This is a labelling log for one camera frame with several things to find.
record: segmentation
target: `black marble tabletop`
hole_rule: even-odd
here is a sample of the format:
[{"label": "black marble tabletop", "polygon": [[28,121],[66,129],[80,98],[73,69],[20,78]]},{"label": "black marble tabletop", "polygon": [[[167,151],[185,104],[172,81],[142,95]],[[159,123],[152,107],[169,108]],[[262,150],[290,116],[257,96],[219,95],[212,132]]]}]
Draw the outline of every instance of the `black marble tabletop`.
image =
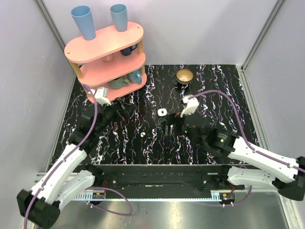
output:
[{"label": "black marble tabletop", "polygon": [[[216,89],[226,93],[236,104],[248,140],[258,145],[250,112],[234,65],[148,65],[146,85],[125,97],[127,103],[137,105],[130,121],[112,123],[103,133],[96,149],[85,162],[93,164],[227,164],[238,163],[223,160],[191,145],[185,136],[164,136],[157,111],[166,108],[168,113],[183,109],[182,97]],[[182,86],[175,74],[189,69],[194,74],[191,84]],[[198,98],[196,112],[210,119],[210,123],[240,134],[232,107],[218,94]],[[63,121],[51,165],[61,155],[67,140],[76,127],[82,111],[90,102],[76,80],[68,109]]]}]

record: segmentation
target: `dark blue mug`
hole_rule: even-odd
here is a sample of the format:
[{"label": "dark blue mug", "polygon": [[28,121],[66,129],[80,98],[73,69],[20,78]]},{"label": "dark blue mug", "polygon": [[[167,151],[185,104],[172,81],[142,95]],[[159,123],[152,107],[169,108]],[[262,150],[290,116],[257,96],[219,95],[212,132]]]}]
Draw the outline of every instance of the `dark blue mug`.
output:
[{"label": "dark blue mug", "polygon": [[120,50],[120,52],[123,56],[129,56],[132,53],[132,51],[135,50],[137,47],[138,47],[138,45],[135,45],[134,48],[132,48],[132,46],[130,46],[126,49]]}]

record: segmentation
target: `reflective metal surface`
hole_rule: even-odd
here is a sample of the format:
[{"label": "reflective metal surface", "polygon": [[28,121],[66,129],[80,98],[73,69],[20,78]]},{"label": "reflective metal surface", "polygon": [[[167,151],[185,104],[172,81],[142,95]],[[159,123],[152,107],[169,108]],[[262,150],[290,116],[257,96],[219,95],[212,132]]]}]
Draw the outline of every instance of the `reflective metal surface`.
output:
[{"label": "reflective metal surface", "polygon": [[[237,193],[237,201],[245,193]],[[133,202],[132,217],[116,216],[86,203],[71,202],[52,229],[288,229],[277,194],[252,193],[234,207],[208,207],[190,202]],[[100,206],[128,212],[124,202]]]}]

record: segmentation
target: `three-tiered shelf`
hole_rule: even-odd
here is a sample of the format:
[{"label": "three-tiered shelf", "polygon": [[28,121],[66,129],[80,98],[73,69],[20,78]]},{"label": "three-tiered shelf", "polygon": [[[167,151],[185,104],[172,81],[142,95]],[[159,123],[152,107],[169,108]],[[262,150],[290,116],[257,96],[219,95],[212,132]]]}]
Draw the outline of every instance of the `three-tiered shelf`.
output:
[{"label": "three-tiered shelf", "polygon": [[[135,22],[128,22],[127,30],[118,32],[115,26],[109,26],[96,31],[96,37],[87,41],[82,36],[70,41],[65,47],[65,55],[69,60],[77,78],[81,84],[98,89],[107,87],[107,98],[113,101],[131,92],[142,88],[147,81],[144,69],[145,54],[143,52],[142,38],[143,28]],[[138,44],[131,55],[123,56],[120,50]],[[113,54],[114,59],[105,62],[103,57]],[[130,83],[120,89],[111,89],[107,82],[140,69],[142,83]]]}]

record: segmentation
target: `bowl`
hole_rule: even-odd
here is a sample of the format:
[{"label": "bowl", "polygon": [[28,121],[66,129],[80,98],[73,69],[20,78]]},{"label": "bowl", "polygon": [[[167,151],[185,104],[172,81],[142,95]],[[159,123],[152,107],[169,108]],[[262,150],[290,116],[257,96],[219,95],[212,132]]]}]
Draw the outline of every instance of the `bowl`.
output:
[{"label": "bowl", "polygon": [[189,84],[193,79],[193,73],[188,69],[181,69],[177,72],[176,78],[181,84]]}]

